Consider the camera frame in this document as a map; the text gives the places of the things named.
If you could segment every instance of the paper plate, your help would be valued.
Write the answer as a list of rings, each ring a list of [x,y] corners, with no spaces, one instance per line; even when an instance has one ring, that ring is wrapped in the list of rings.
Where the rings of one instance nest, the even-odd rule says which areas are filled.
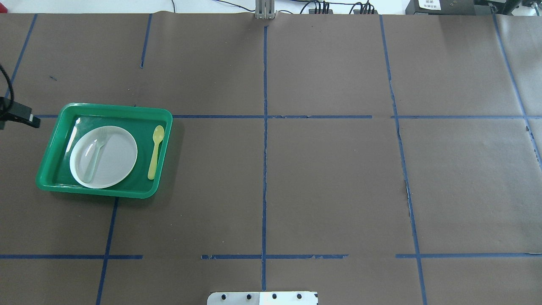
[[[95,141],[106,129],[106,143],[99,151],[94,177],[89,182],[82,178],[95,153]],[[75,144],[69,160],[73,178],[88,188],[106,188],[116,185],[132,171],[137,159],[137,143],[125,129],[117,126],[102,126],[82,136]]]

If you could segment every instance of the clear plastic fork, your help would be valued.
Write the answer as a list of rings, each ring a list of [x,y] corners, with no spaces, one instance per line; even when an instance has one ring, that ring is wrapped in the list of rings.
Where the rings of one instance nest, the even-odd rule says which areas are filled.
[[[98,161],[98,157],[100,155],[101,148],[107,143],[107,128],[101,128],[98,130],[98,135],[96,136],[96,140],[94,140],[94,152],[92,155],[92,159],[88,164],[87,170],[85,171],[85,174],[83,175],[83,181],[84,183],[89,183],[92,181],[92,178],[94,177],[94,173],[96,172],[96,163]]]

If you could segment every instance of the blue tape line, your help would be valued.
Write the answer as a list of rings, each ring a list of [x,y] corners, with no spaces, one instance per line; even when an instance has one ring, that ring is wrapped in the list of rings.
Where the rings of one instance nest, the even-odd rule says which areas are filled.
[[[104,259],[104,255],[2,254],[0,259]],[[143,259],[143,255],[110,255],[109,259]]]
[[[17,71],[19,70],[19,66],[21,65],[21,60],[23,59],[24,51],[27,49],[28,41],[30,40],[30,35],[32,34],[32,30],[34,29],[34,25],[36,24],[37,14],[34,14],[34,18],[32,18],[32,23],[30,24],[30,28],[28,29],[27,38],[24,40],[23,48],[21,49],[21,53],[19,53],[19,58],[17,59],[17,64],[15,64],[15,69],[13,69],[13,74],[11,75],[11,83],[15,82],[15,77],[17,76]],[[4,98],[8,98],[9,96],[9,88],[5,91]]]
[[[270,119],[372,119],[372,116],[269,116]]]
[[[109,255],[108,259],[143,259],[143,255]]]
[[[266,259],[343,259],[348,254],[266,254]],[[260,254],[202,255],[202,259],[261,259]]]
[[[263,194],[262,194],[262,291],[266,291],[267,252],[267,26],[263,28]]]
[[[149,41],[149,33],[151,31],[151,20],[152,14],[149,14],[149,21],[147,22],[147,33],[145,33],[145,42],[143,43],[143,52],[141,53],[141,69],[143,69],[143,64],[145,63],[145,54],[147,53],[147,42]]]
[[[0,259],[104,259],[103,255],[3,254]]]
[[[403,150],[403,140],[401,139],[401,128],[399,127],[399,118],[397,113],[397,104],[395,101],[395,93],[393,92],[393,86],[391,84],[391,68],[390,68],[390,59],[388,56],[388,46],[386,44],[386,34],[384,31],[384,21],[382,15],[378,16],[380,18],[380,30],[382,32],[382,44],[384,46],[384,57],[386,59],[386,71],[388,72],[388,82],[390,86],[391,100],[393,102],[393,115],[395,116],[395,129],[397,132],[397,140],[399,142],[399,152],[401,153],[401,166],[403,168],[403,176],[406,184],[406,195],[408,199],[408,209],[410,213],[410,225],[412,228],[412,238],[414,240],[414,249],[416,251],[416,263],[418,265],[418,277],[420,279],[420,290],[422,293],[422,301],[424,305],[427,305],[427,296],[425,293],[425,280],[423,279],[423,270],[422,270],[422,260],[420,258],[420,246],[418,244],[418,233],[416,232],[416,220],[414,218],[414,209],[412,207],[412,198],[410,194],[410,183],[407,173],[407,163],[405,161],[404,150]]]
[[[181,119],[263,119],[263,116],[244,115],[175,115],[173,118]]]
[[[499,48],[502,52],[502,57],[505,59],[506,68],[508,69],[508,74],[510,75],[510,79],[512,81],[512,86],[514,87],[515,95],[518,97],[519,107],[521,109],[521,114],[523,115],[523,118],[525,120],[525,124],[527,125],[527,128],[529,128],[529,136],[531,138],[531,144],[533,145],[534,153],[536,154],[537,161],[538,161],[538,167],[542,169],[542,159],[540,158],[540,151],[538,150],[537,141],[534,139],[533,135],[533,129],[531,128],[531,125],[529,123],[529,120],[527,119],[527,113],[525,112],[525,107],[523,105],[523,100],[521,99],[521,95],[519,94],[517,83],[515,82],[514,74],[512,74],[512,68],[510,68],[510,62],[508,60],[508,56],[506,55],[504,45],[502,44],[501,39],[501,32],[499,30],[499,25],[497,24],[497,17],[495,14],[493,14],[493,24],[495,25],[495,31],[497,33],[497,40],[499,41]]]
[[[523,119],[523,116],[397,116],[399,119]]]
[[[416,258],[416,254],[396,254],[395,258]],[[420,254],[421,258],[495,258],[495,257],[536,257],[542,258],[542,253],[429,253]]]
[[[98,286],[98,295],[96,296],[96,305],[100,305],[101,294],[104,289],[105,273],[107,271],[107,261],[109,260],[109,250],[111,248],[111,239],[113,238],[113,229],[115,228],[115,218],[117,217],[117,207],[119,206],[119,198],[115,197],[115,205],[111,214],[111,223],[109,224],[109,234],[107,235],[107,244],[105,246],[104,264],[102,265],[102,273],[100,276],[100,285]]]
[[[348,254],[267,254],[269,259],[343,259]]]
[[[202,255],[202,259],[261,259],[261,254],[219,254]]]

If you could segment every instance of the tray rim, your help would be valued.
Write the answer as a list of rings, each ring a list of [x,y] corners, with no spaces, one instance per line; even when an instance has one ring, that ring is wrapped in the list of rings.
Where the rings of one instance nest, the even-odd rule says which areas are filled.
[[[48,173],[50,171],[50,168],[46,165],[46,160],[48,160],[51,157],[51,148],[53,147],[53,144],[55,143],[55,140],[60,137],[59,135],[59,126],[60,123],[63,121],[63,119],[68,115],[68,109],[72,109],[74,107],[84,107],[84,108],[106,108],[106,109],[112,109],[112,110],[124,110],[127,112],[154,112],[159,113],[162,115],[166,115],[165,120],[165,136],[164,140],[162,141],[162,146],[160,149],[160,157],[158,158],[158,165],[156,169],[156,175],[154,177],[154,182],[152,185],[152,188],[146,192],[137,192],[137,191],[127,191],[127,190],[112,190],[112,189],[93,189],[93,188],[73,188],[73,187],[67,187],[67,186],[60,186],[58,184],[53,183],[46,183],[46,179],[48,177]],[[167,152],[167,145],[169,142],[169,137],[171,133],[171,127],[173,123],[173,115],[171,112],[167,109],[162,108],[150,108],[150,107],[134,107],[134,106],[123,106],[123,105],[109,105],[109,104],[90,104],[90,103],[69,103],[65,105],[61,110],[59,115],[57,116],[55,126],[53,127],[53,132],[51,133],[51,137],[49,138],[49,142],[47,144],[46,150],[43,154],[43,158],[40,163],[40,167],[38,169],[38,172],[36,174],[36,185],[41,190],[48,190],[52,192],[63,192],[63,193],[76,193],[76,194],[90,194],[90,195],[102,195],[102,196],[116,196],[116,197],[123,197],[123,198],[137,198],[137,199],[145,199],[149,198],[150,196],[154,195],[156,191],[158,190],[158,186],[160,184],[160,178],[162,176],[162,168],[164,165],[165,155]]]

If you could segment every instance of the yellow spoon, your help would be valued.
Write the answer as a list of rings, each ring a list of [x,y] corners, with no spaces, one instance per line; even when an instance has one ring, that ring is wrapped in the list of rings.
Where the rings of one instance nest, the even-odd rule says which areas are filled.
[[[149,173],[147,178],[154,179],[156,175],[156,166],[158,164],[158,145],[164,139],[164,128],[161,125],[156,126],[154,133],[152,134],[152,140],[154,141],[154,149],[152,150],[151,165],[149,166]]]

